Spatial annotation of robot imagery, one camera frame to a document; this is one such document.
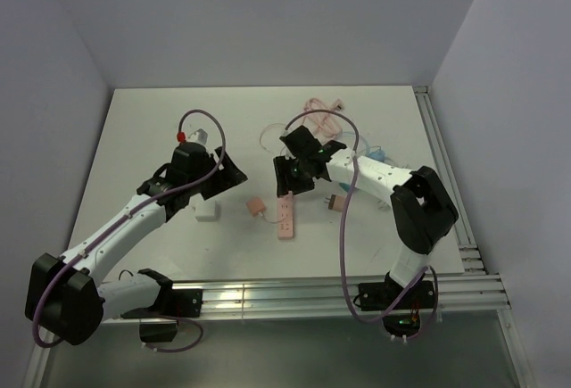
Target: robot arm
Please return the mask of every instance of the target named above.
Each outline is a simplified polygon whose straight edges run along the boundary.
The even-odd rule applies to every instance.
[[[59,338],[77,345],[91,336],[107,318],[140,308],[163,311],[170,300],[172,281],[158,272],[143,269],[129,279],[107,284],[102,282],[136,244],[184,209],[191,196],[201,194],[204,199],[209,199],[247,179],[225,154],[219,161],[221,169],[208,180],[174,193],[174,189],[191,185],[216,167],[214,156],[205,149],[206,138],[206,133],[198,130],[180,143],[171,162],[162,165],[137,189],[137,194],[119,214],[84,242],[58,258],[44,254],[37,259],[29,280],[26,317],[34,318],[48,285],[78,255],[83,258],[67,268],[41,309],[39,324]],[[220,158],[221,148],[216,149],[216,154]],[[159,199],[141,208],[143,202],[154,196]],[[105,235],[126,216],[128,220],[125,223]],[[86,247],[102,236],[104,239],[85,253]]]
[[[274,159],[277,195],[312,190],[314,178],[350,184],[354,151],[336,141],[321,143],[304,126],[280,138],[293,158]],[[431,251],[448,234],[458,212],[433,169],[396,168],[365,156],[357,159],[356,187],[393,208],[402,248],[389,277],[405,287],[426,266]]]

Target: gray wall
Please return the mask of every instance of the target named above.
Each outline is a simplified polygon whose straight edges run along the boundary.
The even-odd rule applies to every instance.
[[[540,386],[571,384],[571,4],[475,0],[434,104]]]
[[[1,385],[32,348],[29,271],[70,234],[109,92],[56,0],[0,0]]]
[[[420,84],[472,0],[61,0],[115,87]]]

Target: white tabletop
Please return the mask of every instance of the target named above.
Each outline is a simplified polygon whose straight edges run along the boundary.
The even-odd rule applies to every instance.
[[[221,214],[216,222],[197,222],[188,207],[151,233],[113,269],[152,268],[173,279],[245,280],[289,277],[336,277],[338,212],[324,199],[344,195],[338,184],[320,180],[316,189],[295,197],[295,238],[277,239],[277,227],[254,219],[246,201],[259,196],[275,218],[276,178],[273,155],[259,145],[268,124],[288,122],[303,103],[318,97],[340,98],[371,145],[381,145],[397,164],[412,169],[434,167],[434,159],[411,87],[225,87],[122,89],[115,91],[83,196],[70,245],[96,231],[115,215],[164,162],[170,161],[180,116],[191,108],[211,112],[225,129],[228,154],[249,178],[215,199]],[[217,129],[204,116],[191,116],[185,131],[203,128],[207,146],[220,145]],[[263,143],[279,152],[278,129]],[[352,143],[352,137],[344,141]],[[393,214],[377,200],[356,193],[347,221],[349,275],[383,275],[392,266],[401,241]],[[453,231],[435,248],[431,263],[442,274],[464,271]]]

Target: purple wire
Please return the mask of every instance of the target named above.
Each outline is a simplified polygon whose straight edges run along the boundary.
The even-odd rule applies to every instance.
[[[285,130],[288,130],[294,122],[303,116],[307,116],[308,114],[312,113],[329,113],[337,116],[343,120],[345,120],[355,132],[355,144],[353,145],[353,151],[357,152],[357,148],[359,146],[359,130],[357,129],[357,125],[349,119],[347,116],[342,115],[336,111],[326,110],[326,109],[317,109],[317,110],[308,110],[304,111],[303,113],[298,114],[293,119],[289,121],[289,123],[285,126]],[[347,214],[349,212],[349,203],[351,202],[351,198],[353,193],[355,192],[355,186],[357,185],[357,177],[359,176],[359,163],[357,162],[357,158],[353,157],[353,177],[351,180],[351,184],[349,186],[349,191],[347,192],[347,196],[345,196],[345,202],[343,204],[343,209],[341,211],[341,222],[339,224],[339,266],[341,269],[341,288],[343,289],[343,297],[345,299],[345,303],[347,304],[347,309],[351,312],[353,317],[364,324],[376,324],[380,322],[384,317],[386,317],[394,308],[399,304],[401,299],[409,292],[409,290],[417,284],[418,281],[422,278],[425,272],[428,270],[428,267],[423,267],[415,276],[410,280],[410,282],[404,287],[401,293],[394,299],[394,301],[384,310],[380,315],[373,317],[373,318],[363,318],[357,310],[353,307],[351,296],[349,294],[349,286],[347,284],[347,267],[345,266],[345,226],[347,224]],[[436,272],[432,267],[430,267],[434,274],[434,285],[435,285],[435,292],[436,292],[436,300],[435,306],[433,307],[433,314],[429,319],[428,323],[432,321],[433,315],[436,313],[437,303],[438,303],[438,285],[436,280]]]
[[[210,113],[208,113],[207,111],[204,111],[202,109],[189,110],[180,119],[180,122],[178,123],[178,132],[182,131],[182,127],[183,127],[183,123],[184,123],[185,119],[188,116],[190,116],[191,114],[195,114],[195,113],[201,113],[204,116],[210,118],[212,120],[212,122],[214,122],[216,127],[218,128],[218,131],[220,132],[220,137],[222,139],[222,151],[220,152],[220,157],[219,157],[218,161],[216,162],[216,165],[214,165],[214,168],[212,168],[212,170],[208,174],[206,174],[202,178],[199,178],[198,180],[193,181],[192,183],[189,183],[189,184],[183,185],[183,186],[179,186],[179,187],[175,187],[174,189],[170,189],[166,192],[163,192],[161,194],[156,194],[155,196],[152,196],[148,199],[145,199],[144,201],[139,203],[137,206],[135,206],[135,208],[133,208],[133,210],[131,210],[131,212],[129,213],[130,217],[137,214],[139,211],[141,211],[148,204],[153,203],[155,201],[158,201],[161,198],[164,198],[165,196],[184,192],[187,189],[190,189],[192,187],[195,187],[195,186],[201,184],[203,181],[206,181],[210,177],[212,177],[216,173],[216,171],[218,171],[222,161],[224,160],[224,157],[226,156],[226,135],[224,134],[224,130],[222,129],[222,125],[220,125],[220,122],[218,122],[214,116],[212,116]],[[112,234],[115,230],[117,230],[119,227],[121,227],[128,220],[129,220],[129,216],[127,214],[123,215],[119,219],[117,219],[117,221],[115,221],[112,225],[107,227],[91,244],[86,246],[86,248],[84,249],[84,252],[85,252],[84,255],[87,256],[91,251],[94,250],[95,247],[100,245],[110,234]],[[83,259],[83,256],[78,254],[73,259],[71,259],[62,268],[62,270],[60,270],[57,274],[55,274],[55,277],[47,285],[46,289],[44,290],[44,293],[42,294],[42,297],[40,297],[40,300],[37,303],[36,310],[34,312],[34,318],[32,320],[32,336],[33,336],[36,344],[42,348],[53,348],[55,345],[58,345],[62,342],[62,339],[57,339],[57,340],[53,341],[52,343],[44,342],[44,340],[39,335],[39,319],[40,319],[40,316],[42,314],[42,310],[44,309],[44,307],[46,305],[47,298],[48,298],[49,294],[52,292],[52,290],[55,288],[55,286],[59,283],[59,281],[62,279],[62,277],[66,274],[66,272],[70,268],[72,268],[73,266],[78,264],[81,261],[81,259]]]

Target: purple cable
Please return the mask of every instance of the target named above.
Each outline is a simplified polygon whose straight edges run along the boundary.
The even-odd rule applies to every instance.
[[[291,119],[289,121],[289,123],[285,126],[285,130],[288,130],[296,120],[298,120],[298,119],[300,119],[303,116],[306,116],[308,114],[312,114],[312,113],[329,113],[329,114],[333,114],[334,116],[337,116],[337,117],[345,120],[351,126],[353,131],[355,132],[355,144],[353,145],[353,151],[357,152],[357,147],[359,146],[359,139],[360,139],[359,130],[357,129],[357,125],[355,125],[355,123],[351,119],[349,119],[347,116],[344,116],[341,113],[338,113],[336,111],[330,111],[330,110],[325,110],[325,109],[304,111],[303,113],[300,113],[297,116],[295,116],[293,119]],[[347,284],[347,268],[345,267],[345,226],[347,224],[347,213],[349,212],[349,203],[351,202],[351,198],[353,196],[353,193],[355,192],[355,186],[357,184],[357,177],[358,176],[359,176],[359,163],[357,162],[357,158],[353,157],[353,178],[351,180],[351,185],[349,186],[349,191],[347,192],[347,196],[345,196],[345,202],[343,204],[343,210],[341,211],[341,222],[340,222],[340,226],[339,226],[339,266],[341,269],[341,288],[343,289],[343,297],[345,299],[345,303],[347,304],[347,309],[351,312],[353,317],[361,323],[376,324],[379,321],[381,321],[384,317],[386,317],[392,310],[394,310],[394,308],[399,304],[399,302],[405,296],[405,294],[408,293],[409,290],[414,285],[416,285],[416,283],[418,281],[420,281],[422,276],[428,270],[428,267],[423,267],[414,276],[414,278],[412,278],[412,280],[410,280],[410,282],[406,285],[406,287],[404,287],[404,289],[401,291],[401,293],[396,297],[396,299],[394,299],[393,303],[391,303],[389,305],[389,307],[386,310],[384,310],[380,315],[373,317],[373,318],[370,318],[370,319],[365,319],[361,315],[359,315],[357,310],[353,307],[351,296],[349,295],[349,286]],[[435,285],[434,289],[436,292],[436,301],[435,301],[436,304],[433,308],[433,315],[434,315],[436,312],[437,303],[438,303],[438,285],[437,285],[437,280],[436,280],[436,272],[434,271],[434,269],[432,267],[430,267],[430,269],[433,271],[433,274],[434,274],[434,285]],[[431,315],[431,318],[429,319],[428,322],[432,321],[433,315]]]
[[[179,187],[175,187],[174,189],[170,189],[167,192],[163,192],[161,194],[157,194],[157,195],[152,196],[148,199],[145,199],[144,201],[139,203],[135,208],[133,208],[133,210],[131,210],[131,212],[129,213],[130,217],[137,214],[139,211],[141,211],[148,204],[153,203],[155,201],[158,201],[159,199],[164,198],[165,196],[184,192],[187,189],[190,189],[196,185],[201,184],[203,181],[206,181],[210,177],[212,177],[216,173],[216,171],[218,171],[220,164],[222,163],[222,161],[224,160],[224,156],[226,155],[226,135],[224,134],[224,130],[222,129],[222,125],[220,125],[220,123],[216,120],[216,118],[214,118],[214,116],[212,116],[207,111],[204,111],[201,109],[189,110],[182,116],[180,122],[178,123],[178,132],[182,131],[182,126],[183,126],[185,119],[188,116],[190,116],[191,114],[195,114],[195,113],[201,113],[204,116],[210,118],[212,120],[212,122],[214,122],[216,127],[218,128],[218,131],[220,132],[220,137],[222,139],[222,151],[220,152],[220,157],[219,157],[218,161],[216,162],[216,165],[214,165],[214,168],[212,168],[212,170],[208,174],[206,174],[202,178],[199,178],[198,180],[193,181],[192,183],[189,183],[189,184],[183,185],[183,186],[179,186]],[[115,223],[113,223],[112,225],[107,227],[90,245],[86,246],[86,248],[84,249],[84,255],[87,256],[91,251],[94,250],[94,248],[96,246],[100,245],[110,234],[112,234],[115,230],[117,230],[119,227],[121,227],[126,221],[128,221],[129,216],[127,214],[123,215],[122,217],[117,219],[117,221],[115,221]],[[83,259],[83,256],[78,254],[73,259],[71,259],[69,262],[67,262],[66,265],[62,268],[62,270],[60,270],[57,274],[55,274],[55,277],[47,285],[46,289],[44,290],[44,293],[42,294],[42,297],[40,298],[39,302],[37,303],[36,310],[34,312],[34,318],[32,321],[32,336],[34,337],[34,341],[36,341],[36,344],[42,348],[53,348],[55,345],[58,345],[59,343],[62,342],[62,339],[57,339],[57,340],[53,341],[52,343],[44,342],[44,340],[42,340],[40,335],[39,335],[39,319],[40,319],[40,316],[42,314],[42,310],[44,309],[44,307],[46,305],[47,298],[48,298],[49,294],[55,288],[57,283],[62,279],[62,277],[66,274],[66,272],[70,268],[72,268],[73,266],[78,264],[81,261],[81,259]],[[199,341],[200,341],[200,339],[202,339],[202,337],[203,337],[203,330],[199,336]]]

